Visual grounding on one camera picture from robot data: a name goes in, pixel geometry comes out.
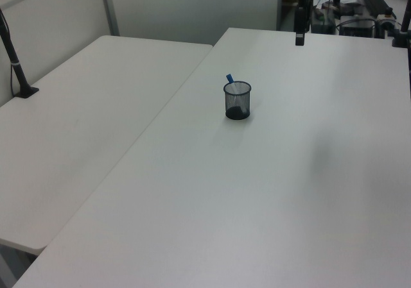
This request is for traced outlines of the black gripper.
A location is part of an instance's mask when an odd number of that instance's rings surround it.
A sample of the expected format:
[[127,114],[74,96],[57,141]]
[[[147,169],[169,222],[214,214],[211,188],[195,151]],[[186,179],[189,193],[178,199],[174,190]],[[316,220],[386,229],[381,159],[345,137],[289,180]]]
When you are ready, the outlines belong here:
[[305,30],[306,30],[306,10],[303,7],[298,7],[295,10],[294,16],[294,32],[295,35],[295,45],[303,46],[305,41]]

